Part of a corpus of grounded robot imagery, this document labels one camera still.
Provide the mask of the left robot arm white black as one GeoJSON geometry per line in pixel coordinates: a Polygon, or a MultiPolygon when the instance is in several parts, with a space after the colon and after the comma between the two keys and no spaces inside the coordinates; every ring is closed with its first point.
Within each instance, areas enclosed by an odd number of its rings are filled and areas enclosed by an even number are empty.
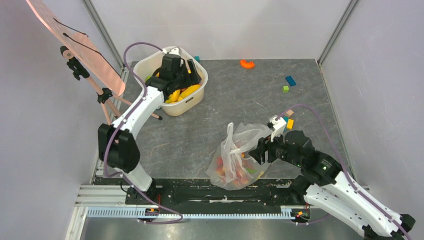
{"type": "Polygon", "coordinates": [[[180,116],[204,98],[208,73],[183,49],[157,52],[133,68],[144,87],[128,109],[111,124],[98,128],[98,155],[105,167],[116,170],[138,190],[145,204],[153,203],[157,190],[154,179],[140,163],[141,153],[136,138],[154,111],[161,107],[169,116],[180,116]]]}

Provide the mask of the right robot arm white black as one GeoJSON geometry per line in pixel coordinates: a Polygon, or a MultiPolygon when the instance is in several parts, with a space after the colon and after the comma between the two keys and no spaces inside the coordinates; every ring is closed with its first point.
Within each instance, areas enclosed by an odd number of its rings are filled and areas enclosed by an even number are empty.
{"type": "Polygon", "coordinates": [[[302,131],[262,137],[247,153],[260,165],[282,160],[300,168],[289,186],[295,204],[320,208],[345,223],[365,240],[403,240],[416,220],[399,214],[376,200],[330,155],[316,150],[302,131]]]}

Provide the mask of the clear plastic bag of fruits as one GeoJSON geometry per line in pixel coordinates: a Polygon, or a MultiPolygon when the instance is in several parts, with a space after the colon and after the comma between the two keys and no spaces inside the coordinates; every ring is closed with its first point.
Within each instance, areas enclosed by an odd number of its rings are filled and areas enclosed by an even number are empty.
{"type": "Polygon", "coordinates": [[[206,171],[212,185],[235,191],[256,182],[269,168],[270,163],[259,164],[249,151],[256,148],[260,138],[272,131],[264,124],[244,124],[238,127],[229,123],[226,138],[217,147],[206,171]]]}

